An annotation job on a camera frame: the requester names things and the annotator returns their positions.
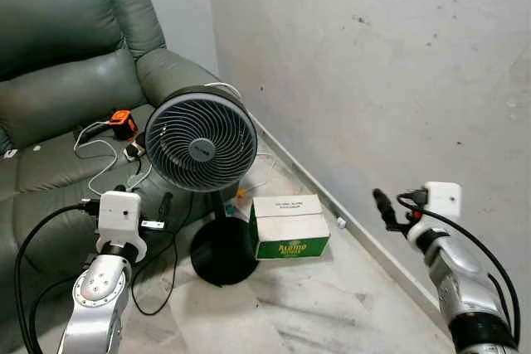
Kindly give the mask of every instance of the white wall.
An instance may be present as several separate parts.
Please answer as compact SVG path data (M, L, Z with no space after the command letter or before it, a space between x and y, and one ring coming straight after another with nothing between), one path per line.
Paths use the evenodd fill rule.
M217 74L210 0L152 0L170 50Z
M463 186L462 224L513 276L531 349L529 5L212 0L222 77L432 292L421 256L383 229L370 190Z

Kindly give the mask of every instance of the small white object on floor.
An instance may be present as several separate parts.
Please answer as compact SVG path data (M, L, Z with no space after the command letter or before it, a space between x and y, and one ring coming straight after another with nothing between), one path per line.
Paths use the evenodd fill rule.
M347 221L345 221L345 219L343 217L338 217L338 227L340 229L343 229L347 226Z

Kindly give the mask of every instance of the green box label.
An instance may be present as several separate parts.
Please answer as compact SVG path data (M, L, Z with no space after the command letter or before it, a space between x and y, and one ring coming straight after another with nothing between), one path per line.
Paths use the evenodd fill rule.
M329 238L308 238L303 240L277 240L260 242L257 259L288 259L293 257L318 257L323 253Z

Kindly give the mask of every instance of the small orange object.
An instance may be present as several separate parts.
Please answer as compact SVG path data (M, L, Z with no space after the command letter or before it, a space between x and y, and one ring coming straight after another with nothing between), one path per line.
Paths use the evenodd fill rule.
M114 112L113 116L110 117L109 126L114 130L114 135L119 140L130 140L139 130L131 111L127 109Z

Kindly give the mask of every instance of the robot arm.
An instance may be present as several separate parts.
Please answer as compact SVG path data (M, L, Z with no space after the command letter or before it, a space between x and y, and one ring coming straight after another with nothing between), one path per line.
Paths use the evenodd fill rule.
M131 265L146 253L139 236L140 197L106 192L100 198L99 255L74 284L74 309L59 354L115 354L120 316L129 298Z
M422 201L424 209L451 220L459 215L458 185L430 182L422 193L426 194ZM402 232L413 248L424 254L455 351L459 354L518 353L494 285L482 263L461 240L441 228L440 222L422 218L420 212L407 215L410 224L398 224L387 197L379 190L373 195L387 229Z

